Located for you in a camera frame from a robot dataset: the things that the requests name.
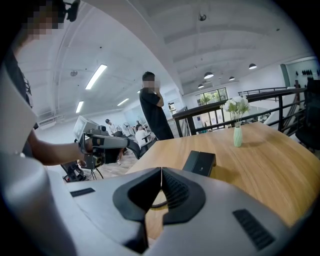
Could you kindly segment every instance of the ceiling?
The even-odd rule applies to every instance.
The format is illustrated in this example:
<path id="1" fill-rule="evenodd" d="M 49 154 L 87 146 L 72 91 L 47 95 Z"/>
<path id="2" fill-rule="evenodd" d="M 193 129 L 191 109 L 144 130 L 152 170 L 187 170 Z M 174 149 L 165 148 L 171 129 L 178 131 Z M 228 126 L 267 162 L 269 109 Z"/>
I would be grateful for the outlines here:
<path id="1" fill-rule="evenodd" d="M 87 2 L 81 2 L 75 22 L 66 20 L 63 29 L 31 42 L 18 56 L 39 121 L 76 117 L 79 101 L 82 115 L 123 109 L 138 99 L 145 71 L 154 72 L 163 86 L 189 94 L 198 90 L 205 72 L 214 77 L 204 90 L 310 50 L 271 1 Z M 199 13 L 205 21 L 198 20 Z M 258 68 L 249 70 L 250 63 Z M 107 69 L 85 90 L 100 64 Z"/>

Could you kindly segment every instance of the black t-shirt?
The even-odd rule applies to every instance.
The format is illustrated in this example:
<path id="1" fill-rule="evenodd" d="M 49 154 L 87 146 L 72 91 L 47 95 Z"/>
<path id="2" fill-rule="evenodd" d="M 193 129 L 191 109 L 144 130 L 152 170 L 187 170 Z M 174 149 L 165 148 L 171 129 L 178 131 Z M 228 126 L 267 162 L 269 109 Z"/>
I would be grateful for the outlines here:
<path id="1" fill-rule="evenodd" d="M 168 122 L 163 109 L 157 106 L 160 97 L 149 90 L 148 88 L 140 90 L 140 104 L 151 131 L 157 132 L 167 128 Z"/>
<path id="2" fill-rule="evenodd" d="M 21 96 L 25 99 L 25 101 L 32 107 L 33 102 L 32 102 L 31 89 L 30 89 L 29 82 L 25 78 L 24 74 L 21 72 L 18 66 L 18 62 L 12 50 L 8 50 L 4 58 L 4 65 L 15 87 L 17 88 Z M 32 150 L 28 141 L 25 143 L 22 152 L 27 157 L 33 156 Z"/>

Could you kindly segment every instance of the person in white shirt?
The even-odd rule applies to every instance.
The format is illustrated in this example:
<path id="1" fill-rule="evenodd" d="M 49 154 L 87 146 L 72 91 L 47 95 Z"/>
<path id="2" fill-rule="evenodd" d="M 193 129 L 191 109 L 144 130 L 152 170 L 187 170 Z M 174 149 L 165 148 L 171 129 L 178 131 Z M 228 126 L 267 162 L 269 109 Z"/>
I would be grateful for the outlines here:
<path id="1" fill-rule="evenodd" d="M 148 136 L 149 133 L 147 133 L 147 132 L 144 130 L 144 128 L 143 128 L 143 126 L 142 126 L 141 124 L 137 124 L 137 125 L 135 126 L 135 128 L 136 128 L 135 139 L 136 139 L 136 141 L 138 142 L 139 147 L 141 148 L 141 146 L 146 143 L 146 140 L 143 139 L 143 138 L 145 138 L 146 136 Z"/>
<path id="2" fill-rule="evenodd" d="M 120 128 L 119 125 L 115 125 L 112 123 L 109 119 L 105 120 L 106 124 L 109 125 L 109 129 L 111 132 L 111 135 L 116 136 L 116 137 L 121 137 L 122 136 L 122 129 Z"/>

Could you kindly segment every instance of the black box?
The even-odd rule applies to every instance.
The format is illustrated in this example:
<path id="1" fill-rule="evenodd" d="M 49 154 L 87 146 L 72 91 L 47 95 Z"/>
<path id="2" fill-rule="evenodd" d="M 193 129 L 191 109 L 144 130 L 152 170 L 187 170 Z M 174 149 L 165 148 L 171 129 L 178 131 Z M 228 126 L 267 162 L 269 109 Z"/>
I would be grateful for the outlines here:
<path id="1" fill-rule="evenodd" d="M 209 177 L 216 165 L 216 154 L 192 150 L 182 170 Z"/>

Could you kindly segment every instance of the window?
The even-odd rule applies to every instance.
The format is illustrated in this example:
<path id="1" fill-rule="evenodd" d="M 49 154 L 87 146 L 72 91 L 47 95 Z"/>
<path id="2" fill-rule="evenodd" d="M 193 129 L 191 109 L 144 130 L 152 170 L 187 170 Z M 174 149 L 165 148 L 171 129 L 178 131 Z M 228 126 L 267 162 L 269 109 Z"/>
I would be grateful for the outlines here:
<path id="1" fill-rule="evenodd" d="M 196 95 L 196 101 L 198 106 L 203 106 L 210 103 L 216 103 L 228 99 L 228 94 L 226 88 L 221 88 L 218 90 L 212 90 L 205 93 Z"/>

